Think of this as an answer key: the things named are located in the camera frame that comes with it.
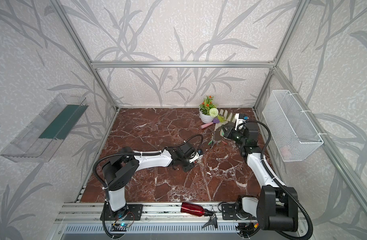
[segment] clear plastic shelf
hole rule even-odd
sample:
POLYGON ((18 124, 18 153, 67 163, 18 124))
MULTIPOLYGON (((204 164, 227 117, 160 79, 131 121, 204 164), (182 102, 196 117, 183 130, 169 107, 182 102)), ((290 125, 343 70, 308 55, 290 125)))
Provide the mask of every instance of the clear plastic shelf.
POLYGON ((85 99, 58 94, 1 155, 14 162, 50 161, 88 107, 85 99))

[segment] white flower pot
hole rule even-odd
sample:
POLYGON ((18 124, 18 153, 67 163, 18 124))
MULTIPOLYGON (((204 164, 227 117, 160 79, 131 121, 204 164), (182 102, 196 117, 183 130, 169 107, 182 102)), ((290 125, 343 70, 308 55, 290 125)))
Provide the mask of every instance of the white flower pot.
POLYGON ((203 123, 209 123, 209 122, 211 122, 211 121, 213 121, 213 117, 212 116, 210 116, 210 115, 205 115, 205 114, 203 114, 202 112, 201 112, 201 110, 200 110, 200 118, 201 118, 201 121, 203 122, 203 123))

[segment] green strip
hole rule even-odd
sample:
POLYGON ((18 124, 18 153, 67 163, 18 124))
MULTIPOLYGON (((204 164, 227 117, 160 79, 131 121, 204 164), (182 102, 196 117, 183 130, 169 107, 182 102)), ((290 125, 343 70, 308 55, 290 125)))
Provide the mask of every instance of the green strip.
POLYGON ((65 139, 79 118, 86 111, 88 105, 69 104, 62 112, 51 122, 51 124, 43 131, 39 138, 57 138, 65 139))

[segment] brown marble table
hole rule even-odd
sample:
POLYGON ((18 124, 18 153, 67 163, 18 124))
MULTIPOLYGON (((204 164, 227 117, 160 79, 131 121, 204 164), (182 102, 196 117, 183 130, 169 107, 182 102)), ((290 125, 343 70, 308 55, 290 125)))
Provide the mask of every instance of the brown marble table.
MULTIPOLYGON (((233 113, 246 113, 255 119, 251 108, 226 108, 233 113)), ((205 152, 199 164, 188 171, 178 167, 153 167, 137 171, 125 187, 127 202, 207 202, 235 201, 239 194, 258 195, 261 188, 253 171, 243 161, 232 141, 215 145, 208 142, 214 125, 200 129, 198 108, 147 108, 120 110, 101 157, 129 146, 138 151, 156 151, 164 146, 182 143, 194 134, 204 136, 205 152)), ((200 138, 191 140, 197 146, 200 138)), ((263 146, 260 135, 259 146, 263 146)), ((100 166, 97 170, 102 176, 100 166)), ((81 202, 104 202, 101 184, 91 175, 81 202)))

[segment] vent grille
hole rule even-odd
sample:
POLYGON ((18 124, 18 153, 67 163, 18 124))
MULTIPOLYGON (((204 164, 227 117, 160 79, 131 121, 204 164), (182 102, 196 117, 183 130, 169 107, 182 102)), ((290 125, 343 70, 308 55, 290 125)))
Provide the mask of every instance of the vent grille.
MULTIPOLYGON (((219 223, 218 228, 215 229, 214 226, 202 228, 204 224, 205 223, 134 223, 130 228, 126 228, 126 233, 231 233, 236 232, 235 226, 237 225, 237 223, 219 223)), ((69 223, 64 233, 103 232, 104 229, 100 223, 69 223)))

